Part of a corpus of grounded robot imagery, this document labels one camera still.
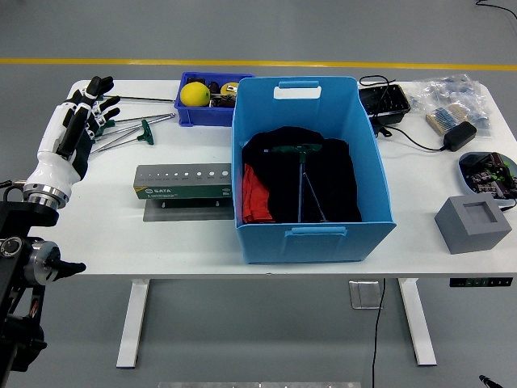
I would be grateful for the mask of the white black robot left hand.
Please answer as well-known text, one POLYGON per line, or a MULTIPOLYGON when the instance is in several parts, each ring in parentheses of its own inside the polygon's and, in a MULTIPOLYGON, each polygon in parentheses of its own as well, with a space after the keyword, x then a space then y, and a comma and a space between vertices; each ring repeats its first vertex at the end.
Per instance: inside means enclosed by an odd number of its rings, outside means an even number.
POLYGON ((104 98, 113 87, 113 77, 95 76, 86 87, 76 90, 54 109, 28 185, 47 185, 69 192, 84 178, 95 135, 120 113, 119 96, 104 98))

